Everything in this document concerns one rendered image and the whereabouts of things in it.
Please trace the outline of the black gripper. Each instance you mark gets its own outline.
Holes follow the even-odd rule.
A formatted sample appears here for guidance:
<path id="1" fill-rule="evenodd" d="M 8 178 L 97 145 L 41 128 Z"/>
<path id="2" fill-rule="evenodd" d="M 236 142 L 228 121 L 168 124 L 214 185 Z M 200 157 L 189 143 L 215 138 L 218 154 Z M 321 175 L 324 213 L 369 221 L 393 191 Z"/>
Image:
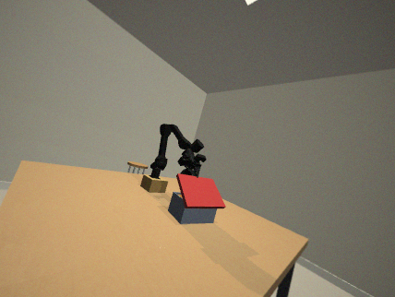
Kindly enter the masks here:
<path id="1" fill-rule="evenodd" d="M 200 160 L 204 162 L 206 160 L 206 157 L 201 154 L 197 154 L 196 157 L 194 154 L 188 154 L 189 158 L 191 158 L 192 161 L 189 161 L 186 165 L 186 169 L 183 169 L 180 174 L 185 174 L 185 175 L 192 175 L 196 176 L 198 178 L 199 171 L 200 171 Z M 193 171 L 194 169 L 194 171 Z"/>

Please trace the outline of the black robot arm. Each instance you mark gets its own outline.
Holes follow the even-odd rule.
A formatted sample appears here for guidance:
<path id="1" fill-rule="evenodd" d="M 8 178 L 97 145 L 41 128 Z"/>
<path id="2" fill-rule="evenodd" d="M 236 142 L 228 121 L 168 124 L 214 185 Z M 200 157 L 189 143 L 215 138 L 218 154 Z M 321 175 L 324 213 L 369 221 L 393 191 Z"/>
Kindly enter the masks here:
<path id="1" fill-rule="evenodd" d="M 159 178 L 161 170 L 163 171 L 164 168 L 166 167 L 167 160 L 165 158 L 165 153 L 166 153 L 166 147 L 167 147 L 167 141 L 168 141 L 168 136 L 171 133 L 174 133 L 178 140 L 178 145 L 180 149 L 185 149 L 182 153 L 182 157 L 178 160 L 178 163 L 180 166 L 185 166 L 189 161 L 192 161 L 191 158 L 189 158 L 188 154 L 194 154 L 195 152 L 198 153 L 200 150 L 204 148 L 204 145 L 199 141 L 199 139 L 196 139 L 195 142 L 192 144 L 184 138 L 180 130 L 178 129 L 177 125 L 166 125 L 162 124 L 160 127 L 160 133 L 161 133 L 161 143 L 160 143 L 160 148 L 159 148 L 159 154 L 155 161 L 150 165 L 152 169 L 151 175 L 149 175 L 151 178 L 155 179 L 161 179 Z"/>

